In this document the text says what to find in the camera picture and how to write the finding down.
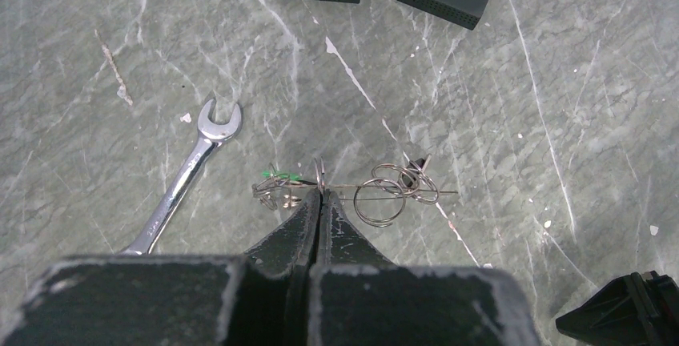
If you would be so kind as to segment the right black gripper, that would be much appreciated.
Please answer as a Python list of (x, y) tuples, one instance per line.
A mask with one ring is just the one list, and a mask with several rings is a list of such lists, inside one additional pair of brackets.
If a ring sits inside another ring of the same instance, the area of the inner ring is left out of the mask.
[(677, 345), (678, 286), (655, 271), (618, 277), (557, 318), (556, 329), (589, 345)]

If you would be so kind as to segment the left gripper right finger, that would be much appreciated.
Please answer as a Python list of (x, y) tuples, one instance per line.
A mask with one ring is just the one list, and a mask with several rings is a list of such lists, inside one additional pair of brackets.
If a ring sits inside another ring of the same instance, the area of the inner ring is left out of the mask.
[(367, 264), (386, 267), (393, 262), (352, 224), (338, 194), (326, 190), (319, 215), (319, 264)]

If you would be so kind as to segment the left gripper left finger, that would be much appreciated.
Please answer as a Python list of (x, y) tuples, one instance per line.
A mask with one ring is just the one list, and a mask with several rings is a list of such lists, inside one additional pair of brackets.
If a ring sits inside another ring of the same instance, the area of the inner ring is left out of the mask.
[(244, 252), (254, 269), (267, 278), (286, 279), (296, 266), (309, 263), (322, 207), (322, 194), (312, 189), (292, 215)]

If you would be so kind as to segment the large metal keyring with keys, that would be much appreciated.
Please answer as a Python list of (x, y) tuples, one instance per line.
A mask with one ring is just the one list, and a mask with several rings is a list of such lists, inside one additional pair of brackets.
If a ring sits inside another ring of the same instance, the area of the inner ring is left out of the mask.
[[(341, 201), (351, 203), (354, 212), (372, 227), (388, 227), (405, 210), (408, 201), (435, 205), (445, 196), (459, 196), (457, 190), (445, 190), (427, 173), (432, 155), (409, 160), (406, 165), (379, 163), (370, 171), (368, 179), (360, 183), (330, 184), (326, 178), (323, 159), (314, 160), (314, 179), (280, 171), (274, 165), (262, 173), (263, 179), (251, 185), (251, 194), (271, 211), (298, 207), (302, 198), (296, 193), (316, 189), (320, 192), (337, 191)], [(395, 201), (398, 209), (385, 217), (370, 216), (361, 209), (362, 202)]]

